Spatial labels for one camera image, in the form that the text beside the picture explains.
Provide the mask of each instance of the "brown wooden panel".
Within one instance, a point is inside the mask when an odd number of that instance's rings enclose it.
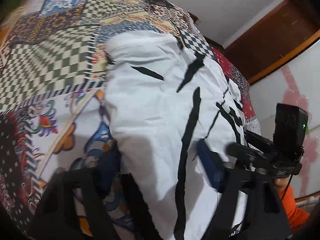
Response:
[[[250,79],[301,45],[319,24],[285,0],[225,49],[224,55]]]

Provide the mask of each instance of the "person's hand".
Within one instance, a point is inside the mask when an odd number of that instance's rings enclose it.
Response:
[[[289,178],[275,179],[275,184],[278,192],[283,191],[285,187],[288,185],[288,183],[289,183]]]

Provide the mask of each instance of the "orange shirt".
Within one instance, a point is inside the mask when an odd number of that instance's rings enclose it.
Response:
[[[284,190],[279,192],[280,199],[282,198],[283,193]],[[291,226],[293,232],[295,232],[298,227],[306,222],[307,218],[309,217],[309,213],[297,207],[291,186],[288,187],[288,190],[284,195],[284,199],[282,200],[282,204],[287,214],[289,225]]]

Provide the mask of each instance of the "white fabric with black stripes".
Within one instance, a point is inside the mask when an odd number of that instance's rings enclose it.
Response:
[[[211,150],[230,161],[226,144],[243,143],[237,85],[214,60],[180,50],[169,34],[123,33],[106,43],[106,52],[115,65],[108,65],[105,99],[123,170],[132,174],[162,239],[201,239],[220,194],[194,158],[195,147],[207,136]],[[245,204],[241,193],[234,225]]]

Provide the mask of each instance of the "patchwork bedspread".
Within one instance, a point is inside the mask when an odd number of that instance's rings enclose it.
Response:
[[[116,144],[105,89],[117,64],[108,41],[120,34],[171,34],[181,49],[217,62],[227,82],[238,85],[243,126],[260,130],[248,82],[189,14],[166,0],[32,0],[15,14],[1,25],[10,31],[0,46],[0,201],[25,234],[57,169],[88,167]],[[91,235],[75,197],[81,229]],[[134,239],[120,173],[103,203],[120,237]]]

